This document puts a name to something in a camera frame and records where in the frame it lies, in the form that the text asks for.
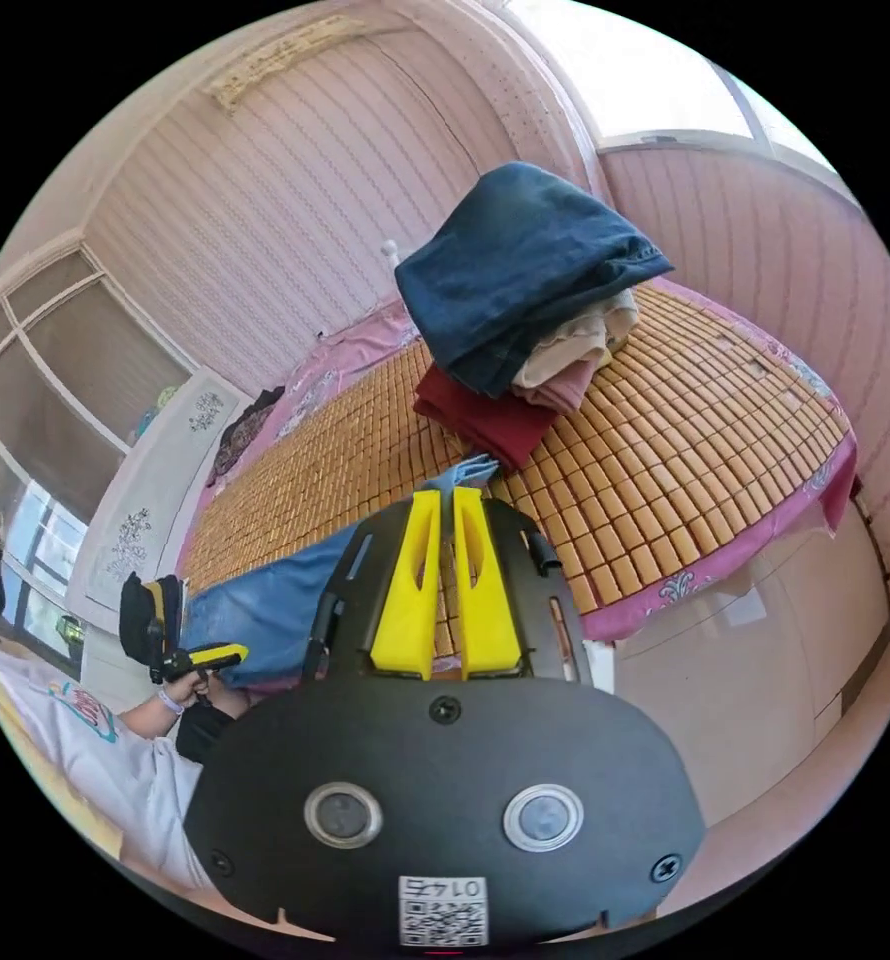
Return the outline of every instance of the wrist bracelet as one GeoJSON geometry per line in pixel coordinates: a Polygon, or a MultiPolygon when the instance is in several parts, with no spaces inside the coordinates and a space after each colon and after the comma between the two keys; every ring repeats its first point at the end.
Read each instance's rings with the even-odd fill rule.
{"type": "Polygon", "coordinates": [[[185,712],[185,708],[184,708],[180,703],[176,703],[176,702],[165,692],[164,689],[160,689],[160,690],[158,691],[158,699],[161,700],[162,703],[164,703],[165,706],[168,707],[168,709],[171,710],[172,713],[174,713],[176,717],[180,717],[180,716],[185,712]]]}

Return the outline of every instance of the hand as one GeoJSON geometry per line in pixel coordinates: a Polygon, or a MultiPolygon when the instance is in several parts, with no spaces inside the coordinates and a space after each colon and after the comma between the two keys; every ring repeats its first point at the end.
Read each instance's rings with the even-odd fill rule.
{"type": "Polygon", "coordinates": [[[165,695],[180,707],[190,707],[197,697],[208,693],[208,679],[203,680],[195,670],[172,683],[163,684],[162,689],[165,695]]]}

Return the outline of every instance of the pink bed sheet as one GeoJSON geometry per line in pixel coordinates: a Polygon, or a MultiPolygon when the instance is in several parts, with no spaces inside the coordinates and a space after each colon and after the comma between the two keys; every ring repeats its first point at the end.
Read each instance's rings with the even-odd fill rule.
{"type": "MultiPolygon", "coordinates": [[[[841,404],[832,390],[804,361],[765,333],[755,324],[715,303],[708,297],[682,287],[665,278],[652,281],[659,290],[682,297],[710,310],[731,324],[737,331],[768,350],[773,356],[795,369],[811,387],[844,416],[841,404]]],[[[261,456],[278,439],[301,423],[310,413],[351,386],[376,364],[403,349],[418,336],[414,324],[400,300],[395,300],[354,327],[323,339],[309,358],[289,378],[285,394],[255,441],[248,447],[235,468],[212,489],[205,490],[196,511],[201,510],[225,485],[261,456]]],[[[756,524],[748,527],[731,543],[703,557],[685,570],[659,581],[618,603],[586,614],[582,618],[586,639],[614,643],[637,633],[645,620],[656,610],[677,603],[712,583],[728,579],[740,570],[771,541],[802,528],[819,528],[834,536],[845,509],[855,479],[858,444],[850,430],[814,476],[783,503],[756,524]]],[[[184,562],[191,533],[186,538],[179,558],[179,570],[184,562]]],[[[436,660],[436,671],[459,665],[457,657],[436,660]]],[[[280,689],[269,687],[267,692],[280,689]]]]}
{"type": "Polygon", "coordinates": [[[417,337],[418,330],[399,299],[389,301],[347,330],[323,337],[305,361],[287,377],[285,392],[235,466],[213,486],[202,490],[179,551],[177,575],[183,576],[202,511],[222,495],[229,483],[307,416],[417,337]]]}

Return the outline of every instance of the window frame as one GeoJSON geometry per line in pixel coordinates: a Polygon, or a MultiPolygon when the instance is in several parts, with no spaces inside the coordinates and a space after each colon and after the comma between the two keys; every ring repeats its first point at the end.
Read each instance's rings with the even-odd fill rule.
{"type": "MultiPolygon", "coordinates": [[[[151,318],[148,317],[147,314],[145,314],[138,304],[136,304],[135,301],[133,301],[128,294],[125,293],[125,291],[115,282],[115,280],[109,275],[108,271],[102,265],[101,261],[80,238],[71,243],[63,240],[63,242],[60,244],[55,244],[47,252],[43,252],[42,255],[36,257],[34,261],[26,265],[23,269],[21,269],[20,272],[16,273],[16,275],[10,277],[8,281],[0,287],[0,310],[4,313],[5,318],[8,320],[8,329],[0,339],[0,356],[17,341],[18,349],[24,350],[25,355],[36,367],[47,387],[53,393],[58,395],[59,399],[62,401],[62,403],[64,403],[66,408],[69,409],[76,417],[78,417],[78,419],[83,421],[93,433],[98,434],[98,436],[105,442],[107,446],[112,447],[120,456],[124,457],[128,455],[132,448],[124,440],[120,439],[117,434],[115,434],[74,394],[72,394],[68,387],[62,382],[60,377],[54,373],[47,361],[39,354],[38,350],[36,350],[35,346],[31,343],[28,337],[29,331],[35,326],[35,324],[39,323],[43,318],[47,317],[53,310],[57,309],[62,304],[73,299],[76,295],[81,293],[81,291],[94,286],[95,284],[101,284],[105,291],[125,311],[125,313],[136,324],[136,326],[146,335],[148,335],[153,342],[155,342],[181,369],[187,373],[189,377],[194,376],[201,365],[196,363],[187,354],[185,354],[184,351],[179,349],[179,347],[158,328],[158,326],[151,320],[151,318]],[[88,274],[88,276],[69,284],[69,286],[67,286],[64,290],[50,297],[44,303],[39,304],[31,313],[28,314],[28,316],[24,317],[22,320],[19,320],[11,306],[11,303],[9,302],[9,297],[11,294],[32,279],[37,273],[40,273],[42,270],[47,269],[65,257],[72,256],[74,254],[78,254],[80,257],[82,257],[85,263],[91,268],[91,272],[88,274]]],[[[24,484],[24,487],[27,490],[31,483],[31,477],[28,475],[27,471],[22,468],[15,457],[12,456],[11,452],[2,442],[1,438],[0,458],[8,466],[12,473],[15,474],[19,481],[24,484]]],[[[53,501],[50,499],[49,505],[46,507],[45,511],[46,517],[47,514],[53,509],[52,504],[53,501]]],[[[39,640],[27,629],[25,629],[22,623],[28,609],[28,598],[31,592],[38,593],[46,601],[52,604],[52,606],[64,613],[68,613],[68,607],[66,605],[65,598],[59,595],[59,593],[57,593],[48,582],[39,579],[35,575],[34,571],[36,565],[40,565],[43,568],[45,567],[45,565],[41,561],[38,561],[35,556],[37,553],[37,544],[41,540],[42,536],[43,530],[41,529],[41,526],[39,526],[39,529],[35,531],[33,536],[32,551],[29,557],[24,559],[21,557],[16,557],[7,550],[4,551],[3,564],[7,566],[8,569],[22,582],[22,586],[20,588],[20,596],[15,617],[16,621],[18,622],[16,624],[7,624],[3,621],[2,632],[3,635],[8,636],[9,639],[13,639],[16,642],[21,643],[23,646],[38,654],[38,656],[47,660],[49,663],[52,663],[54,666],[59,667],[65,673],[77,679],[80,671],[80,664],[72,657],[64,656],[49,644],[39,640]]],[[[49,570],[48,572],[55,576],[56,582],[61,582],[64,580],[64,577],[57,575],[57,571],[49,570]]]]}
{"type": "Polygon", "coordinates": [[[699,54],[718,76],[722,85],[728,91],[732,100],[734,100],[735,105],[745,118],[750,136],[744,137],[732,133],[721,133],[716,130],[694,128],[687,130],[636,130],[628,134],[606,137],[602,136],[585,98],[572,81],[564,65],[555,57],[528,24],[518,17],[510,7],[512,0],[480,0],[480,2],[486,9],[517,33],[521,39],[538,54],[549,70],[555,75],[555,78],[562,84],[565,92],[574,102],[575,108],[582,122],[585,124],[588,134],[595,145],[595,150],[599,155],[617,150],[624,151],[630,147],[648,149],[652,146],[662,146],[669,143],[742,153],[747,156],[777,161],[785,167],[804,174],[810,180],[818,181],[859,210],[862,209],[861,204],[836,171],[818,163],[811,157],[806,157],[791,147],[776,143],[769,137],[762,119],[758,116],[752,103],[745,96],[745,93],[739,87],[732,74],[723,67],[720,67],[717,63],[709,60],[708,57],[699,54]]]}

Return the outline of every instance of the white cabinet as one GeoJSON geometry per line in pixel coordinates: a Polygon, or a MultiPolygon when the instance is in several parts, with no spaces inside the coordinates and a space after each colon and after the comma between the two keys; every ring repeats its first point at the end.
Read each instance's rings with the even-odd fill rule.
{"type": "Polygon", "coordinates": [[[65,595],[69,613],[117,636],[128,575],[174,572],[222,432],[250,402],[206,368],[179,389],[125,457],[89,524],[65,595]]]}

